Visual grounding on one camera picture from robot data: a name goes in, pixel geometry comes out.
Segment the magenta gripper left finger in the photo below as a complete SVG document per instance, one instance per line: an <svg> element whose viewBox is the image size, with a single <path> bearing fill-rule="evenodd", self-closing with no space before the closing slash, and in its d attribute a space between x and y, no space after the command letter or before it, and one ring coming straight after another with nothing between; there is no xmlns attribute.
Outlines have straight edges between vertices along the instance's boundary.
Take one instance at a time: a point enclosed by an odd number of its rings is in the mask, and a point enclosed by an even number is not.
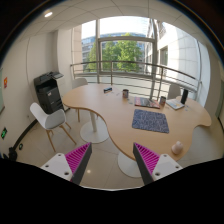
<svg viewBox="0 0 224 224"><path fill-rule="evenodd" d="M92 143L86 143L67 154L57 153L42 169L79 185L92 154Z"/></svg>

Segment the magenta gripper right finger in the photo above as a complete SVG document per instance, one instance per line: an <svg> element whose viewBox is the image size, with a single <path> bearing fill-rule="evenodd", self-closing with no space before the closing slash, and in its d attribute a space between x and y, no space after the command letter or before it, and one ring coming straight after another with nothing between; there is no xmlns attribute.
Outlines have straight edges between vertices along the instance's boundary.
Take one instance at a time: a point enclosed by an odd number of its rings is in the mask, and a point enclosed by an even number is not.
<svg viewBox="0 0 224 224"><path fill-rule="evenodd" d="M182 169L168 154L159 155L138 143L133 144L133 154L145 185Z"/></svg>

